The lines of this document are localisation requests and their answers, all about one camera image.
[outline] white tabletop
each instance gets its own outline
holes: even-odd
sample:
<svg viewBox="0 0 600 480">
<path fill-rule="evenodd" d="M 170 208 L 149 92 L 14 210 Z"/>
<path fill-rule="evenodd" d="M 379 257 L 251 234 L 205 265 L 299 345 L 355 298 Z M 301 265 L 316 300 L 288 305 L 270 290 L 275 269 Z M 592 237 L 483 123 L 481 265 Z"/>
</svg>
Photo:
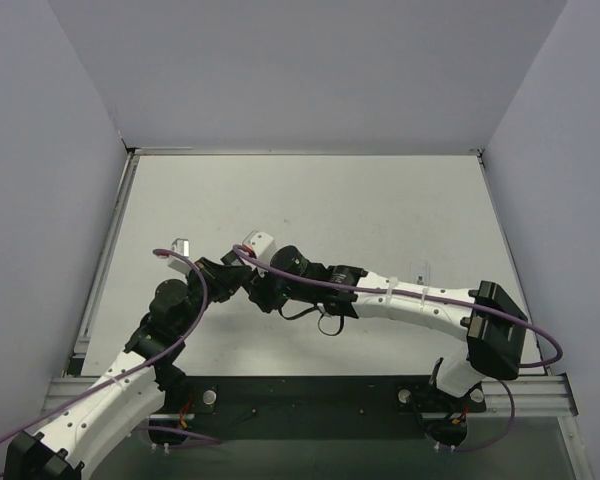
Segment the white tabletop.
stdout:
<svg viewBox="0 0 600 480">
<path fill-rule="evenodd" d="M 100 375 L 137 328 L 155 287 L 178 277 L 151 255 L 176 237 L 191 257 L 219 261 L 251 230 L 293 244 L 311 261 L 349 264 L 431 285 L 501 284 L 522 305 L 475 157 L 145 156 L 135 180 L 83 368 Z M 302 306 L 289 305 L 287 313 Z M 348 319 L 335 338 L 317 315 L 289 322 L 239 292 L 214 304 L 176 365 L 190 375 L 429 374 L 460 342 L 385 319 Z M 336 319 L 323 328 L 335 329 Z M 523 361 L 540 358 L 527 335 Z M 542 373 L 542 369 L 527 373 Z"/>
</svg>

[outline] gray floor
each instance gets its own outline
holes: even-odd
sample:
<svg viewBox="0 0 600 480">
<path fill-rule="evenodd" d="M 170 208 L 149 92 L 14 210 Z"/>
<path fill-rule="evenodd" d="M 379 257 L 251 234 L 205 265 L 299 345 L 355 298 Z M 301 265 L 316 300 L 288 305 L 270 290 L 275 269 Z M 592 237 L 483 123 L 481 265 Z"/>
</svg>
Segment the gray floor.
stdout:
<svg viewBox="0 0 600 480">
<path fill-rule="evenodd" d="M 497 434 L 504 419 L 471 420 L 467 444 Z M 125 479 L 573 479 L 556 419 L 519 419 L 500 443 L 475 453 L 435 453 L 428 440 L 236 441 L 151 453 L 137 435 L 116 448 L 93 480 Z"/>
</svg>

